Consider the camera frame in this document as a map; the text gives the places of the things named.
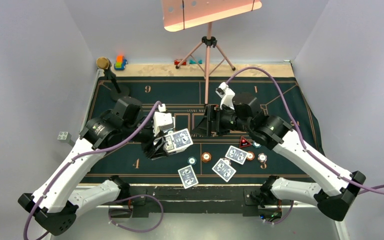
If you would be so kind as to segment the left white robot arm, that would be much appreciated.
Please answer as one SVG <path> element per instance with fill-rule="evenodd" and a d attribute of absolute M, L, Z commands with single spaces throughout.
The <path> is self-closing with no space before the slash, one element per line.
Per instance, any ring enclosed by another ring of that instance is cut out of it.
<path fill-rule="evenodd" d="M 130 184 L 117 175 L 80 193 L 75 189 L 98 161 L 130 142 L 139 143 L 151 160 L 171 155 L 166 143 L 174 127 L 173 115 L 160 101 L 143 116 L 139 100 L 119 98 L 113 108 L 86 122 L 70 153 L 41 187 L 19 197 L 18 203 L 29 213 L 25 228 L 35 221 L 46 235 L 59 236 L 97 206 L 131 202 L 135 196 Z"/>

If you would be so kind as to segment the red triangular dealer button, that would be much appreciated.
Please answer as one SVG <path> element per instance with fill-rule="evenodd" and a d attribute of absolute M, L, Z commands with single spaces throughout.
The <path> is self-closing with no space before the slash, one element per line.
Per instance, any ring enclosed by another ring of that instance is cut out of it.
<path fill-rule="evenodd" d="M 240 149 L 251 147 L 252 145 L 253 144 L 248 139 L 246 139 L 244 136 L 240 137 L 240 140 L 239 140 L 239 148 Z"/>

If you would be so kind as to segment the orange poker chip stack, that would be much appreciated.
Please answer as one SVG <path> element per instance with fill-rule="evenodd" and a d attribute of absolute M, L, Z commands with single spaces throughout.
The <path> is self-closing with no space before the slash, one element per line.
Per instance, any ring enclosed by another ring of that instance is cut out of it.
<path fill-rule="evenodd" d="M 211 159 L 212 159 L 212 155 L 209 152 L 203 152 L 202 153 L 201 161 L 203 163 L 208 163 L 209 161 L 211 161 Z"/>

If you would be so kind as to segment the blue playing card deck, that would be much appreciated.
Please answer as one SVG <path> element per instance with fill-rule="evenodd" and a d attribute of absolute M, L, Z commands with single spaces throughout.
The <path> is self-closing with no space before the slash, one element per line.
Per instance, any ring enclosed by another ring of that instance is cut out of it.
<path fill-rule="evenodd" d="M 156 147 L 158 142 L 162 143 L 162 150 L 168 155 L 184 152 L 193 142 L 187 136 L 166 136 L 153 141 Z"/>

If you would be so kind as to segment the pink poker chip stack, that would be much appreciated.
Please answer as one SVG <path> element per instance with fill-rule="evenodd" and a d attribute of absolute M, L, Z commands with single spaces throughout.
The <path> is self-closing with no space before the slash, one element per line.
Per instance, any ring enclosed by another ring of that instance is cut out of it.
<path fill-rule="evenodd" d="M 223 161 L 226 163 L 226 164 L 231 164 L 231 160 L 230 159 L 228 159 L 228 158 L 223 158 Z"/>

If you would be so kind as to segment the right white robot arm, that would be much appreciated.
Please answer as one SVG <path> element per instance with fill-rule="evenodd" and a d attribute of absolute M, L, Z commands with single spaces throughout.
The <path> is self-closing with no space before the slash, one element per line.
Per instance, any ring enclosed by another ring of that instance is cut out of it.
<path fill-rule="evenodd" d="M 343 221 L 360 192 L 366 176 L 350 172 L 327 159 L 310 145 L 300 141 L 296 129 L 279 116 L 267 115 L 255 96 L 248 92 L 231 98 L 232 104 L 210 104 L 193 134 L 223 136 L 230 131 L 247 132 L 250 138 L 288 159 L 313 182 L 288 180 L 271 175 L 259 191 L 249 193 L 254 204 L 261 207 L 291 200 L 316 206 L 325 216 Z"/>

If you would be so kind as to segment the green poker chip stack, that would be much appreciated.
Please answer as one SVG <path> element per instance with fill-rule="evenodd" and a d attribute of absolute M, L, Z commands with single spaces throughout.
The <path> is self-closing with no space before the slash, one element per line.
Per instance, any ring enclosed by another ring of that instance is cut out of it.
<path fill-rule="evenodd" d="M 189 165 L 195 165 L 196 163 L 197 163 L 197 159 L 195 158 L 195 157 L 189 157 L 188 159 L 187 159 L 187 163 L 189 164 Z"/>

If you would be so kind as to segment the next card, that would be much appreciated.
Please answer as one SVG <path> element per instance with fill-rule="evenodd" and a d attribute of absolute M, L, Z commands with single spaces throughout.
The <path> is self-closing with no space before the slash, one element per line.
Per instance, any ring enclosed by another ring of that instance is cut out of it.
<path fill-rule="evenodd" d="M 168 144 L 166 149 L 169 153 L 183 152 L 194 144 L 187 128 L 169 134 L 166 140 Z"/>

